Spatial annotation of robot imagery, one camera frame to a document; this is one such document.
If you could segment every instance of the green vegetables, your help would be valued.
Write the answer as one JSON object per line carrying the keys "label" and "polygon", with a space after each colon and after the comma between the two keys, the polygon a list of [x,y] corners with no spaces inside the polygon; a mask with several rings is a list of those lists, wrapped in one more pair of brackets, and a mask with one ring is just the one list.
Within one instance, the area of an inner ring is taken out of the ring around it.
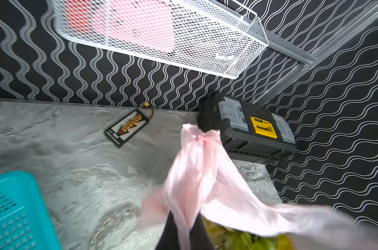
{"label": "green vegetables", "polygon": [[217,225],[204,217],[203,222],[208,237],[217,250],[293,250],[291,240],[285,234],[260,237]]}

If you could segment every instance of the red item in basket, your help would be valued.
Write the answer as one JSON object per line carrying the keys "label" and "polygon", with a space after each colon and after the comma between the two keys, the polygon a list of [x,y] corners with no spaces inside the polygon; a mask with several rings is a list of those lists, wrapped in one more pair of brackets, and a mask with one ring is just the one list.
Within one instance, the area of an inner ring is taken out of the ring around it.
{"label": "red item in basket", "polygon": [[65,3],[66,20],[69,27],[79,33],[89,31],[91,0],[67,0]]}

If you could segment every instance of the wall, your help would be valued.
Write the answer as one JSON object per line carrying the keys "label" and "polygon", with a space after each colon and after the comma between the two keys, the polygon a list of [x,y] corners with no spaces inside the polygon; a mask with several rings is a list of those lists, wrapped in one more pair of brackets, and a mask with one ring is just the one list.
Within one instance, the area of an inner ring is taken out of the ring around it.
{"label": "wall", "polygon": [[[231,80],[88,47],[54,32],[49,1],[0,0],[2,98],[120,106],[150,102],[157,108],[198,110],[215,91],[251,102],[298,63],[266,49]],[[244,3],[258,13],[267,29],[312,52],[372,2]]]}
{"label": "wall", "polygon": [[267,165],[282,201],[378,226],[378,20],[266,107],[298,143],[289,163]]}

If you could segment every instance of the pink item in basket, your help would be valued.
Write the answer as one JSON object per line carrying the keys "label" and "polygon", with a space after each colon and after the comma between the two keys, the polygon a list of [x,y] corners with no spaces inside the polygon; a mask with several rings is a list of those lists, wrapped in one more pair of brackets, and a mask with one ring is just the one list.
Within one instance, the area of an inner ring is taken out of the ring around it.
{"label": "pink item in basket", "polygon": [[175,48],[171,9],[156,0],[110,0],[96,10],[91,25],[109,38],[167,53]]}

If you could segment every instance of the parallel charging board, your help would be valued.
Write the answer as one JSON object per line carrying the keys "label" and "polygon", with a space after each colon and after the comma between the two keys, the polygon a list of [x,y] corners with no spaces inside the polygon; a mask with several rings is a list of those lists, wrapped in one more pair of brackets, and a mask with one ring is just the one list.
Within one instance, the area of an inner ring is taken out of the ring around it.
{"label": "parallel charging board", "polygon": [[140,129],[146,126],[148,122],[148,118],[138,109],[135,109],[119,122],[107,128],[104,133],[116,147],[120,148]]}

